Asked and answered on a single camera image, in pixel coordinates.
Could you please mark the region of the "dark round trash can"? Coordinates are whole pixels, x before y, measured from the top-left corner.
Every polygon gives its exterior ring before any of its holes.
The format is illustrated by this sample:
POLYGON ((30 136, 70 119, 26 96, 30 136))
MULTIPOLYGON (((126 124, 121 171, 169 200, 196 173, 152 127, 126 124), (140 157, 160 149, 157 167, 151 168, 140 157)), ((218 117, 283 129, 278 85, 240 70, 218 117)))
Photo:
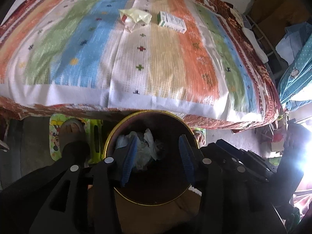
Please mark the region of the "dark round trash can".
POLYGON ((115 191, 142 206, 160 206, 181 197, 190 188, 179 152, 181 135, 190 146, 199 147, 192 129, 169 112, 136 112, 116 124, 104 144, 104 157, 113 156, 131 137, 137 140, 137 151, 128 180, 117 181, 115 191))

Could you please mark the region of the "white rolled towel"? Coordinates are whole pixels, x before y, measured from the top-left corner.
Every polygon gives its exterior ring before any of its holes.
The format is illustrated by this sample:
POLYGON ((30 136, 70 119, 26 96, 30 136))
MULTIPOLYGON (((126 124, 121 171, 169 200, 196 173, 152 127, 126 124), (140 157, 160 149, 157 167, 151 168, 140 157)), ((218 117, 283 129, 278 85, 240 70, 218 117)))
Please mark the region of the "white rolled towel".
POLYGON ((269 61, 268 56, 265 54, 265 52, 260 48, 254 33, 249 30, 248 28, 243 27, 242 28, 243 33, 245 34, 245 36, 248 38, 248 40, 250 41, 252 47, 254 48, 256 54, 258 55, 258 57, 260 58, 260 60, 262 61, 263 64, 267 63, 269 61))

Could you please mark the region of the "white green medicine box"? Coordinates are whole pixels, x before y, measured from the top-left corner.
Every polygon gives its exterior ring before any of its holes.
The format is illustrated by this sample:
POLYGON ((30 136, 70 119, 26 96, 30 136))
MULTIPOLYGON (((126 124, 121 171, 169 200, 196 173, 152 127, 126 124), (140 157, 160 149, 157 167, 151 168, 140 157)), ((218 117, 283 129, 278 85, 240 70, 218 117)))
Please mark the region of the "white green medicine box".
POLYGON ((182 34, 187 31, 187 27, 183 19, 167 12, 160 11, 157 15, 157 20, 160 27, 167 27, 182 34))

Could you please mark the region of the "person's foot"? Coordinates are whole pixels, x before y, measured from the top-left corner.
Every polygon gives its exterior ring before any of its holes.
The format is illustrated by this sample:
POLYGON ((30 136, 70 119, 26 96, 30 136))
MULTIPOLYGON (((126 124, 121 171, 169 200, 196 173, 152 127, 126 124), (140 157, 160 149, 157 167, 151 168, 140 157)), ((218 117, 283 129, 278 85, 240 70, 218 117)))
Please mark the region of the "person's foot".
POLYGON ((206 146, 206 137, 201 130, 194 130, 194 137, 198 142, 199 148, 206 146))
POLYGON ((63 152, 67 144, 85 140, 86 133, 80 120, 71 118, 66 120, 61 125, 59 131, 59 143, 61 152, 63 152))

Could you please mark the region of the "pale yellow wrapper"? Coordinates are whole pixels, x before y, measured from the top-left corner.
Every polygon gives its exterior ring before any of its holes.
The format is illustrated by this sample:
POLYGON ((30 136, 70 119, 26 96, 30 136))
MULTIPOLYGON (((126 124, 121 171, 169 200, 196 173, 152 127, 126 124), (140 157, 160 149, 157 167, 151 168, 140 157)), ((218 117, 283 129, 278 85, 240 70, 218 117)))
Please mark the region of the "pale yellow wrapper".
POLYGON ((149 12, 136 8, 119 10, 119 13, 125 29, 129 32, 133 32, 140 22, 149 24, 152 19, 152 15, 149 12))

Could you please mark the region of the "blue dotted curtain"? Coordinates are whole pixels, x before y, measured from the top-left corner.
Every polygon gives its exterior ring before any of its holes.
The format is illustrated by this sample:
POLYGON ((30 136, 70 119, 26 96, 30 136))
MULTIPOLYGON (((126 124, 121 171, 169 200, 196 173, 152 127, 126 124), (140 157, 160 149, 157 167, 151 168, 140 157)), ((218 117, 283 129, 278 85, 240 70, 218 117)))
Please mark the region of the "blue dotted curtain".
POLYGON ((293 112, 311 103, 311 24, 286 27, 276 51, 288 64, 278 84, 280 103, 293 112))

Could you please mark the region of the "white plastic bag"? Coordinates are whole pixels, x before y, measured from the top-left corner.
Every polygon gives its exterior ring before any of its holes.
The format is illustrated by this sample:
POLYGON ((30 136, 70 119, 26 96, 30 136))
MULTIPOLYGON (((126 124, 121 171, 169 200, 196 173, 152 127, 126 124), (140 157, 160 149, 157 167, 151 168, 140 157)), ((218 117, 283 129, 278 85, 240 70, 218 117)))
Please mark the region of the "white plastic bag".
POLYGON ((130 134, 137 136, 137 154, 133 167, 137 170, 143 170, 151 159, 158 160, 157 152, 159 149, 148 128, 143 135, 134 131, 130 132, 130 134))

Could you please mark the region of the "blue white mask packet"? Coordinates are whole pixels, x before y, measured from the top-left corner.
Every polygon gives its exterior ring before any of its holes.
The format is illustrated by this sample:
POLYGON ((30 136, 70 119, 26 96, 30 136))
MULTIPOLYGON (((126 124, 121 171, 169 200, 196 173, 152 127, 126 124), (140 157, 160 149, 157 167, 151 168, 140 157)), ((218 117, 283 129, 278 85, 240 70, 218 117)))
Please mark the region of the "blue white mask packet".
POLYGON ((117 138, 115 149, 128 149, 131 151, 133 148, 135 148, 136 140, 137 139, 134 134, 120 135, 117 138))

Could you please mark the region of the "metal bed frame rail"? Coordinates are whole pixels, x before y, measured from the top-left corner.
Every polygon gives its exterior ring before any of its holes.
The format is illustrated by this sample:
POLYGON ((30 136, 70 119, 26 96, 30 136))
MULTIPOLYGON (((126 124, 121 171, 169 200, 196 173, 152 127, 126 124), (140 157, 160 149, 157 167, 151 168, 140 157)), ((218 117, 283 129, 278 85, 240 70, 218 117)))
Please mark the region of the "metal bed frame rail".
POLYGON ((284 72, 288 68, 287 62, 280 57, 276 51, 273 44, 270 42, 268 37, 256 24, 256 22, 247 14, 246 19, 251 24, 251 30, 255 34, 255 38, 260 48, 265 52, 268 58, 267 70, 269 71, 270 76, 275 80, 279 81, 283 76, 284 72))

